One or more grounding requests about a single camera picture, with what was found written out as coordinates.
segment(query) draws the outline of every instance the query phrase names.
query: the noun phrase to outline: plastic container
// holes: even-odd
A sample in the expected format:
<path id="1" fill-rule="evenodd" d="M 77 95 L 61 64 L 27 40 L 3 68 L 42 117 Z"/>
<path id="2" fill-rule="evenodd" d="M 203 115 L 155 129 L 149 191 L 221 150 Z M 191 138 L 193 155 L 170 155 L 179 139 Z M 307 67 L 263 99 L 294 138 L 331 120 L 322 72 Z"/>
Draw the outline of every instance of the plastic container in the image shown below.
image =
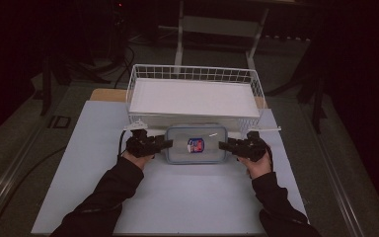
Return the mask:
<path id="1" fill-rule="evenodd" d="M 226 151 L 218 148 L 219 141 L 227 141 L 227 129 L 220 124 L 183 124 L 166 130 L 166 139 L 174 146 L 166 151 L 170 164 L 220 163 Z"/>

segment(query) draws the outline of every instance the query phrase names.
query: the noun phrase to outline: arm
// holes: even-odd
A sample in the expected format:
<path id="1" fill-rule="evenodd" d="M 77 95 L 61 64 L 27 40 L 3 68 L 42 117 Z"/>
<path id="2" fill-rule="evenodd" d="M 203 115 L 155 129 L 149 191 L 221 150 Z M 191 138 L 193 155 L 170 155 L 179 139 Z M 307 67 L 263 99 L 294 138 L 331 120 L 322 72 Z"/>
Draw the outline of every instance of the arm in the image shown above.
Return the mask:
<path id="1" fill-rule="evenodd" d="M 152 157 L 135 158 L 125 151 L 94 192 L 68 213 L 50 236 L 113 236 L 122 202 L 134 196 L 144 177 L 144 164 Z"/>
<path id="2" fill-rule="evenodd" d="M 242 157 L 238 159 L 248 168 L 257 199 L 264 206 L 260 212 L 260 221 L 269 237 L 321 236 L 307 223 L 307 217 L 291 205 L 287 199 L 287 189 L 278 185 L 268 153 L 257 162 Z"/>

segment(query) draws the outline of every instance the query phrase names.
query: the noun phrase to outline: wire rack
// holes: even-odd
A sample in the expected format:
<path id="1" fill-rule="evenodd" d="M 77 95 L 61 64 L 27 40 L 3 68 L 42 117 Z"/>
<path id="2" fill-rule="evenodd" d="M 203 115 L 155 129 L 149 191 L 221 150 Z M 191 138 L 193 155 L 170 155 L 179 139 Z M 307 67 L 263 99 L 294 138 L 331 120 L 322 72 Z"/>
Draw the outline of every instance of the wire rack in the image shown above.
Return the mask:
<path id="1" fill-rule="evenodd" d="M 130 111 L 130 105 L 133 100 L 136 80 L 138 78 L 250 84 L 252 94 L 259 110 L 259 116 L 257 118 L 240 118 L 217 116 L 171 116 L 153 113 L 136 114 Z M 131 122 L 142 120 L 150 127 L 166 128 L 176 124 L 214 122 L 221 123 L 230 131 L 240 131 L 242 136 L 245 136 L 249 127 L 258 125 L 263 110 L 266 108 L 266 102 L 258 73 L 255 70 L 223 67 L 135 64 L 131 71 L 127 88 L 126 106 Z"/>

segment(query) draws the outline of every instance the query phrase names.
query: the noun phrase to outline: white paper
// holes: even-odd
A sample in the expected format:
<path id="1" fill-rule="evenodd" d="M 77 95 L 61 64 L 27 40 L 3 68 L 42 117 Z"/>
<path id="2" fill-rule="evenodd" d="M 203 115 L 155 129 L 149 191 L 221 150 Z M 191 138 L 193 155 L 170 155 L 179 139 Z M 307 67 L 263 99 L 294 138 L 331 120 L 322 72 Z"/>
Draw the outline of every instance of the white paper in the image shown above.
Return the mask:
<path id="1" fill-rule="evenodd" d="M 115 164 L 120 132 L 127 124 L 125 104 L 86 103 L 38 214 L 34 234 L 51 233 L 65 214 L 92 193 Z M 261 124 L 276 126 L 271 110 L 265 110 Z M 279 184 L 288 188 L 291 204 L 306 213 L 278 131 L 264 132 L 262 138 L 272 148 Z M 262 206 L 245 171 L 233 156 L 220 164 L 170 165 L 163 153 L 157 154 L 146 165 L 136 195 L 123 204 L 114 234 L 264 233 L 258 220 Z"/>

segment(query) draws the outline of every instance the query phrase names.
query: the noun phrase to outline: hand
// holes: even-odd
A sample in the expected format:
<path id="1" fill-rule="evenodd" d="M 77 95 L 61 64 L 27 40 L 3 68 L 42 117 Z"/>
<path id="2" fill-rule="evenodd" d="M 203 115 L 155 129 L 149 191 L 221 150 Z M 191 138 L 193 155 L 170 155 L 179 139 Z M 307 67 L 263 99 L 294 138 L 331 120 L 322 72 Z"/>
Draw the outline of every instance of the hand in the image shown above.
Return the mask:
<path id="1" fill-rule="evenodd" d="M 144 169 L 144 165 L 149 162 L 153 157 L 155 157 L 155 155 L 148 155 L 148 156 L 144 156 L 144 157 L 139 157 L 139 158 L 136 158 L 135 156 L 133 156 L 130 152 L 128 152 L 127 150 L 125 150 L 122 154 L 121 154 L 122 157 L 124 157 L 125 159 L 131 161 L 131 163 L 133 163 L 134 165 L 136 165 L 138 168 L 140 168 L 141 170 Z"/>
<path id="2" fill-rule="evenodd" d="M 263 158 L 257 162 L 253 162 L 248 158 L 238 157 L 239 161 L 248 168 L 248 173 L 251 175 L 251 179 L 256 179 L 259 176 L 270 173 L 272 171 L 270 165 L 269 154 L 266 152 Z"/>

